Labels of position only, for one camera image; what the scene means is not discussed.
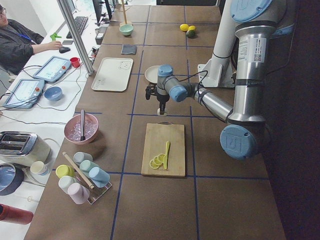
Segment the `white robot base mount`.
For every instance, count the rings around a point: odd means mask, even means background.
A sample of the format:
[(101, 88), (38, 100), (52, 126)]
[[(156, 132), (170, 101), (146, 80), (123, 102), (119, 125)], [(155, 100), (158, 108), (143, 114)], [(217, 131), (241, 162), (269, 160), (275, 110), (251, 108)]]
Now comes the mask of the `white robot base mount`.
[(210, 88), (233, 88), (235, 86), (233, 79), (233, 69), (229, 58), (219, 58), (213, 55), (206, 64), (197, 65), (199, 81), (202, 81), (204, 87)]

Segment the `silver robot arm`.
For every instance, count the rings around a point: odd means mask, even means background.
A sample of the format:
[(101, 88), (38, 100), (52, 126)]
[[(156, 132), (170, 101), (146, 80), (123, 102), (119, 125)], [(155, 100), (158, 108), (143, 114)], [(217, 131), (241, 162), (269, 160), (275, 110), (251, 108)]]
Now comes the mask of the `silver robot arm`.
[(193, 98), (226, 123), (219, 140), (227, 155), (238, 160), (257, 155), (268, 139), (262, 104), (269, 42), (293, 32), (297, 4), (226, 1), (212, 56), (198, 66), (198, 83), (179, 81), (168, 64), (158, 68), (158, 114), (166, 113), (168, 100)]

